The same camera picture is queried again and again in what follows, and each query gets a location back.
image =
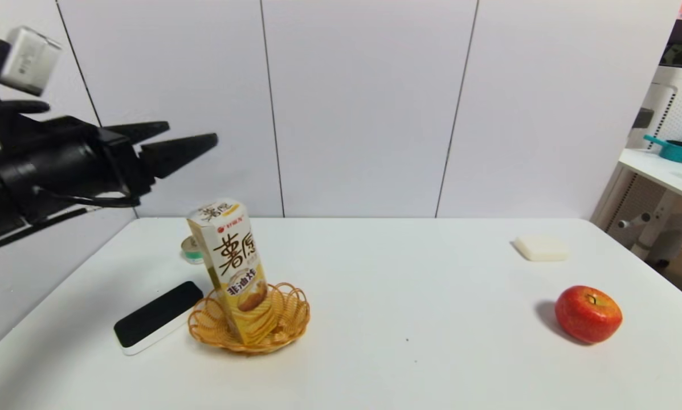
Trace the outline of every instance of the tape roll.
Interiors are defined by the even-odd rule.
[[[187,239],[184,239],[184,242],[181,242],[181,251],[184,254],[184,258],[189,263],[193,263],[195,265],[203,263],[202,250],[199,249],[197,240],[194,239],[193,236],[189,236]]]

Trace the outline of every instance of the white wall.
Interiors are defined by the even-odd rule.
[[[95,115],[54,0],[0,0],[0,38],[21,25],[34,28],[64,46],[42,96],[52,105],[52,111],[39,117],[70,114],[94,123]],[[4,88],[0,88],[0,95],[32,98]],[[133,218],[132,210],[94,212],[0,249],[0,338]]]
[[[681,0],[481,0],[440,217],[589,218]]]
[[[434,217],[475,0],[264,0],[287,216]]]
[[[220,196],[282,216],[260,2],[60,0],[103,125],[167,120],[163,138],[219,146],[143,197],[140,216],[186,215]]]

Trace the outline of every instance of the blue pot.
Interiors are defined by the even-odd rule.
[[[662,145],[660,156],[666,160],[682,162],[682,141],[667,140],[662,141],[652,135],[645,135],[645,140]]]

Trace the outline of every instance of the white shelf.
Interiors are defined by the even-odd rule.
[[[619,163],[632,171],[682,195],[682,163],[661,158],[655,151],[625,149]]]

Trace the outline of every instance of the pot handle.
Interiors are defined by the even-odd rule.
[[[657,138],[653,137],[652,135],[645,135],[645,137],[643,137],[643,138],[645,138],[645,140],[647,140],[649,142],[654,142],[658,145],[662,145],[663,147],[667,147],[669,145],[669,142],[658,140]]]

